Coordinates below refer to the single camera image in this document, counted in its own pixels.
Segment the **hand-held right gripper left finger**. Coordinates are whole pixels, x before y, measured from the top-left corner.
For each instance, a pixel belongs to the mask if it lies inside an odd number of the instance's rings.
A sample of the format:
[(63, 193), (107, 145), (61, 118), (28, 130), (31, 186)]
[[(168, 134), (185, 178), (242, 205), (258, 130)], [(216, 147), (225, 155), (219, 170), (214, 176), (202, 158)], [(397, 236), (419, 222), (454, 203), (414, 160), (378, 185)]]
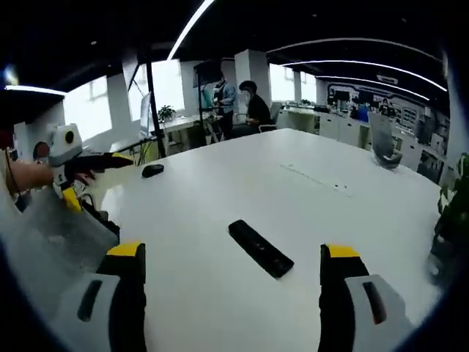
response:
[(60, 297), (51, 326), (67, 351), (145, 351), (146, 248), (121, 243)]

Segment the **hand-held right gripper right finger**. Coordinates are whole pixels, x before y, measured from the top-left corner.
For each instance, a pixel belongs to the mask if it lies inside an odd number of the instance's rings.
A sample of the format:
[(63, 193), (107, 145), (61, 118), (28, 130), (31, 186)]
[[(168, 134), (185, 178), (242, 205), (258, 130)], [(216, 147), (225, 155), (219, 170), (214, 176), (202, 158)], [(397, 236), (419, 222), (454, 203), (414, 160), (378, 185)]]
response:
[(413, 330), (404, 299), (349, 246), (320, 247), (319, 351), (393, 351)]

